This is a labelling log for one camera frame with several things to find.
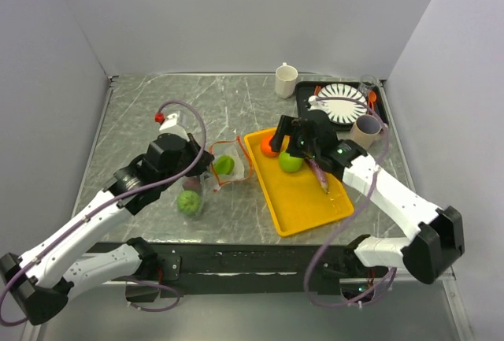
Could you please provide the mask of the clear glass cup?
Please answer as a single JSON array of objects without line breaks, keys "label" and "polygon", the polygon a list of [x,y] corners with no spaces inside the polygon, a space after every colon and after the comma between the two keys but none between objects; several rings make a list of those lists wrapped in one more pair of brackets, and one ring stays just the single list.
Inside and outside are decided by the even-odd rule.
[{"label": "clear glass cup", "polygon": [[362,75],[359,80],[358,90],[367,97],[377,85],[377,79],[369,74]]}]

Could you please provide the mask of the orange toy tangerine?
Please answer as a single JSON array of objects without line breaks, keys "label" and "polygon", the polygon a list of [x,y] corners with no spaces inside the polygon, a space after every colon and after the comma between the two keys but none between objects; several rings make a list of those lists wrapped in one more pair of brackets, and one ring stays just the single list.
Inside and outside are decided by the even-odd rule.
[{"label": "orange toy tangerine", "polygon": [[268,158],[275,158],[279,153],[275,152],[272,149],[272,147],[270,146],[270,141],[271,141],[271,138],[269,136],[263,138],[261,140],[260,149],[261,149],[261,152],[264,156],[266,156]]}]

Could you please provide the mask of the black serving tray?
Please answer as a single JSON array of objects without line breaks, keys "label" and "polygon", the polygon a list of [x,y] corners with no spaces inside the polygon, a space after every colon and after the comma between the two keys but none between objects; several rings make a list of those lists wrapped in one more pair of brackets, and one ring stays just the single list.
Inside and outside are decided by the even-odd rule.
[{"label": "black serving tray", "polygon": [[[312,105],[309,103],[309,99],[312,98],[314,95],[314,88],[315,86],[321,86],[324,87],[328,84],[331,83],[344,83],[344,84],[349,84],[352,87],[355,87],[358,89],[359,82],[351,82],[351,81],[334,81],[334,80],[329,80],[329,81],[301,81],[296,84],[295,86],[295,99],[296,99],[296,104],[298,107],[298,116],[299,117],[304,117],[311,109]],[[375,86],[373,91],[376,92],[377,95],[377,100],[375,103],[375,112],[378,115],[378,117],[386,124],[389,125],[389,116],[386,113],[385,107],[384,107],[384,101],[382,99],[382,95],[380,93],[380,87]],[[332,122],[332,127],[337,131],[337,132],[348,132],[352,125],[340,125],[340,124],[335,124]]]}]

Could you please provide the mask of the beige mug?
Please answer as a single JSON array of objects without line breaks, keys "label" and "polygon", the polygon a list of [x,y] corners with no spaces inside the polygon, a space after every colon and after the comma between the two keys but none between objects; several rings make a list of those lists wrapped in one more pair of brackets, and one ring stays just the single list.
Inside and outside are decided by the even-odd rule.
[{"label": "beige mug", "polygon": [[375,141],[380,139],[388,130],[386,124],[373,115],[362,115],[353,124],[348,139],[358,144],[365,150],[369,150]]}]

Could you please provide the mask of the yellow plastic tray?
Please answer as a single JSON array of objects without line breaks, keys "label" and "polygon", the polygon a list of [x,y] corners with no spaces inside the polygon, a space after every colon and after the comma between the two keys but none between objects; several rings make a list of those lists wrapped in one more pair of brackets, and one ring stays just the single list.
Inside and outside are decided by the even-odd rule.
[{"label": "yellow plastic tray", "polygon": [[[244,141],[277,233],[287,237],[349,217],[354,206],[336,178],[325,173],[328,179],[325,194],[306,161],[299,171],[287,173],[279,166],[279,154],[275,158],[262,154],[261,140],[271,138],[275,130],[249,133]],[[287,145],[285,139],[280,153]]]}]

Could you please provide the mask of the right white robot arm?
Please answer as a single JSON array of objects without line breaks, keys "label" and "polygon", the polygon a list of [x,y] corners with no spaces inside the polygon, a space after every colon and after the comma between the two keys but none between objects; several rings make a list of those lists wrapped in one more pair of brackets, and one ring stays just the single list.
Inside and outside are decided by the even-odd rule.
[{"label": "right white robot arm", "polygon": [[346,271],[363,276],[372,267],[405,269],[432,284],[465,252],[463,221],[452,206],[444,209],[422,198],[384,170],[359,141],[340,139],[322,110],[304,117],[283,115],[270,142],[297,158],[312,158],[323,172],[366,196],[402,230],[401,238],[362,235],[344,258]]}]

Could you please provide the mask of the orange plastic spoon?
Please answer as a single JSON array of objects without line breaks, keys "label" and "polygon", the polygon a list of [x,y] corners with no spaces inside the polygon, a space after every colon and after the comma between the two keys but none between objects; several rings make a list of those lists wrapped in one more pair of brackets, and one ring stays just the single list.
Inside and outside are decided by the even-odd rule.
[{"label": "orange plastic spoon", "polygon": [[377,95],[375,91],[370,91],[368,94],[368,105],[370,108],[370,113],[375,110],[375,103],[377,100]]}]

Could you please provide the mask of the maroon toy passion fruit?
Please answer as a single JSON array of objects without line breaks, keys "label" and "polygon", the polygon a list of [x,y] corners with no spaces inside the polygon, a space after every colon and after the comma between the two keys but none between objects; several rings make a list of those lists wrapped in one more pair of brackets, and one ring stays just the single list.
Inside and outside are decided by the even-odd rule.
[{"label": "maroon toy passion fruit", "polygon": [[201,181],[198,177],[188,177],[182,184],[182,188],[185,191],[195,191],[195,192],[201,192],[202,191],[202,184]]}]

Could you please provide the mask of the green toy starfruit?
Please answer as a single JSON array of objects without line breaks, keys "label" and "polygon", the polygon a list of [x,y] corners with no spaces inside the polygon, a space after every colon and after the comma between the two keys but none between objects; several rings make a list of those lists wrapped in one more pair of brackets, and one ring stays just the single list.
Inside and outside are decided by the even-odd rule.
[{"label": "green toy starfruit", "polygon": [[214,171],[217,175],[229,176],[235,168],[235,161],[231,156],[221,155],[213,164]]}]

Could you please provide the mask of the striped white plate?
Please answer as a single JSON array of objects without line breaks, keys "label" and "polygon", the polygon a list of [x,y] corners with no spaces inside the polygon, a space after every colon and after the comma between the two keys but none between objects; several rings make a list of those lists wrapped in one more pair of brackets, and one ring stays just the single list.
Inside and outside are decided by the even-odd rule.
[{"label": "striped white plate", "polygon": [[321,88],[314,105],[323,110],[331,122],[352,125],[367,113],[367,101],[355,87],[344,83],[331,83]]}]

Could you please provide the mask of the white ceramic mug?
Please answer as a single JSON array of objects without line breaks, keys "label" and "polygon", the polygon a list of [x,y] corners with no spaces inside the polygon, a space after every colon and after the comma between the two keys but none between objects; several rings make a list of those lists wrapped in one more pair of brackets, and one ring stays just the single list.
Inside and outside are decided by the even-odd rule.
[{"label": "white ceramic mug", "polygon": [[275,72],[275,92],[279,98],[286,99],[293,95],[298,79],[298,70],[284,62]]}]

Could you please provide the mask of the green toy apple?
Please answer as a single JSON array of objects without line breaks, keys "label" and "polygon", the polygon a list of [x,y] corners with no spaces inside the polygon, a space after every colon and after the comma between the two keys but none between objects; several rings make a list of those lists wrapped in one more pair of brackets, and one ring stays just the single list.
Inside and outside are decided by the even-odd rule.
[{"label": "green toy apple", "polygon": [[279,154],[278,162],[280,168],[284,172],[294,173],[301,169],[304,160],[302,158],[291,156],[287,151],[283,151]]}]

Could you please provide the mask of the purple toy eggplant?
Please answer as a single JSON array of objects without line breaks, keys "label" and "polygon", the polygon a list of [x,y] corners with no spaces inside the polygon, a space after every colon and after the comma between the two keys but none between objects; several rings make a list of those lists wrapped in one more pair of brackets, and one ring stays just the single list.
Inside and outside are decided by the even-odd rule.
[{"label": "purple toy eggplant", "polygon": [[310,167],[310,169],[312,170],[315,177],[317,178],[323,192],[325,194],[327,194],[328,193],[328,179],[326,177],[325,172],[320,168],[320,166],[312,158],[307,158],[306,163]]}]

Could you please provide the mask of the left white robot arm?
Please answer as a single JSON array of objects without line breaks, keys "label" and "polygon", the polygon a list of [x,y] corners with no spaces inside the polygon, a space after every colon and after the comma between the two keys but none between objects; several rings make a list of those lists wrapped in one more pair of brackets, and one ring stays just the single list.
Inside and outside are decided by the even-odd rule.
[{"label": "left white robot arm", "polygon": [[156,276],[158,254],[143,238],[95,258],[81,257],[107,232],[133,218],[182,177],[202,175],[213,155],[192,135],[163,133],[118,169],[89,204],[44,242],[1,258],[2,297],[12,295],[33,324],[46,323],[68,302],[109,280]]}]

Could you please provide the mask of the black base beam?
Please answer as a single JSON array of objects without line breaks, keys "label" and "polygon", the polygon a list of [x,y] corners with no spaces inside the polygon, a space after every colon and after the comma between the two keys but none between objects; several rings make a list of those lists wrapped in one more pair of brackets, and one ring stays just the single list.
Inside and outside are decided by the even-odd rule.
[{"label": "black base beam", "polygon": [[[291,293],[303,290],[306,269],[317,251],[312,245],[154,243],[157,260],[134,273],[182,295]],[[339,295],[342,280],[384,277],[383,266],[366,268],[347,246],[331,246],[314,268],[309,289]]]}]

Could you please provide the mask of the clear zip top bag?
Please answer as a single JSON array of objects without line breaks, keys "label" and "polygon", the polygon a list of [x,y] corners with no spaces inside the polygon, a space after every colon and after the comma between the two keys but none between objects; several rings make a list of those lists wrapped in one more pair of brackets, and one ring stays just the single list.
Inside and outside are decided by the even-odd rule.
[{"label": "clear zip top bag", "polygon": [[206,170],[182,180],[176,198],[176,208],[185,217],[198,217],[212,193],[233,183],[244,182],[254,174],[250,155],[240,136],[232,140],[216,141],[209,147],[209,152],[214,156],[214,160]]}]

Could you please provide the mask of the bumpy green toy fruit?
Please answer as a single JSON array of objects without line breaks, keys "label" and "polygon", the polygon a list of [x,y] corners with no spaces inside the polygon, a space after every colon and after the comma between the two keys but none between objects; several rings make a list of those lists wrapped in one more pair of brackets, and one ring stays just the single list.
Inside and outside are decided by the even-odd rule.
[{"label": "bumpy green toy fruit", "polygon": [[196,191],[182,191],[177,198],[179,211],[187,216],[194,216],[202,206],[202,198]]}]

